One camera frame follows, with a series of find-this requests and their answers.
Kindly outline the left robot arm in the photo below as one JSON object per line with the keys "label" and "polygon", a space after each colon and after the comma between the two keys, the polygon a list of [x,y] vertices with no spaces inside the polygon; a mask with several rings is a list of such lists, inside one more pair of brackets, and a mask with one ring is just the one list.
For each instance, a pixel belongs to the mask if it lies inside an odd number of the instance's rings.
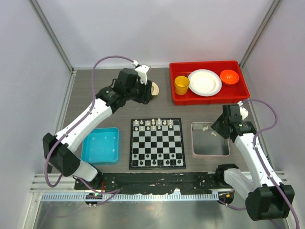
{"label": "left robot arm", "polygon": [[90,190],[102,183],[102,173],[95,166],[79,159],[74,152],[84,138],[102,121],[110,117],[126,102],[133,100],[147,104],[152,99],[153,82],[148,80],[149,67],[124,68],[111,86],[93,94],[92,103],[66,128],[43,137],[45,165],[52,165],[62,176],[74,176]]}

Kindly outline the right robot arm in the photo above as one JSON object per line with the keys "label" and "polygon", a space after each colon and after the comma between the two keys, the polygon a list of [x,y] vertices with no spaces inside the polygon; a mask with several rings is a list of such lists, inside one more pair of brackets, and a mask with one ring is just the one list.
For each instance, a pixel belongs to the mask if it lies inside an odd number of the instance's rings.
{"label": "right robot arm", "polygon": [[223,164],[216,169],[216,185],[234,188],[245,200],[245,209],[253,221],[284,219],[292,212],[294,189],[285,185],[271,167],[258,142],[258,132],[251,122],[244,121],[245,115],[240,104],[223,105],[223,113],[211,128],[236,145],[251,178],[235,164]]}

